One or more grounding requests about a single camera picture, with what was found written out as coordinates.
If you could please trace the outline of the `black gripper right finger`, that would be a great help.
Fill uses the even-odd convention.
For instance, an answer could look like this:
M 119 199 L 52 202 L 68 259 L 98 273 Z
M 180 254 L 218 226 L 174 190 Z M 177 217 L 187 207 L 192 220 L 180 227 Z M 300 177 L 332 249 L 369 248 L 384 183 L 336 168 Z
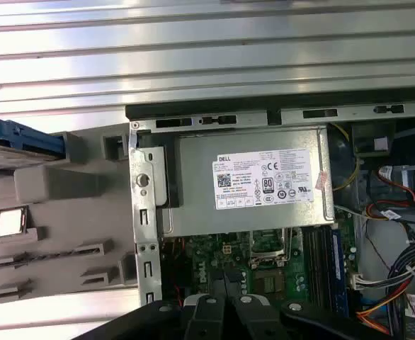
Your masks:
M 390 339 L 391 336 L 360 322 L 309 303 L 288 300 L 277 308 L 262 295 L 243 293 L 244 278 L 227 269 L 227 299 L 238 330 L 247 339 Z

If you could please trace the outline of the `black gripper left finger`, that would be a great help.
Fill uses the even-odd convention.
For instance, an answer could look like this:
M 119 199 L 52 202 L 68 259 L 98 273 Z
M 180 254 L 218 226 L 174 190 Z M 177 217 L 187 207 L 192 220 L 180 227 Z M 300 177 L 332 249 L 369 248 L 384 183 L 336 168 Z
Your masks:
M 128 312 L 77 339 L 220 339 L 226 293 L 222 270 L 210 274 L 207 293 L 188 296 L 182 306 L 158 300 Z

